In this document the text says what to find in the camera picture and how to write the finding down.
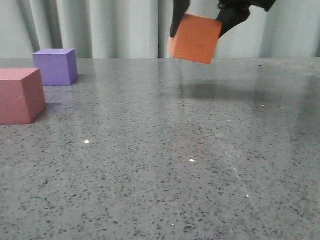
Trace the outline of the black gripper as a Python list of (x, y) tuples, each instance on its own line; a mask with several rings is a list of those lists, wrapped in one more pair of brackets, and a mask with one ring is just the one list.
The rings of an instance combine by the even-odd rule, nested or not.
[[(219, 0), (221, 9), (216, 20), (222, 23), (219, 38), (237, 25), (245, 22), (250, 16), (250, 6), (264, 9), (268, 12), (276, 0)], [(170, 26), (170, 37), (174, 38), (181, 21), (190, 7), (190, 0), (173, 0), (173, 15)]]

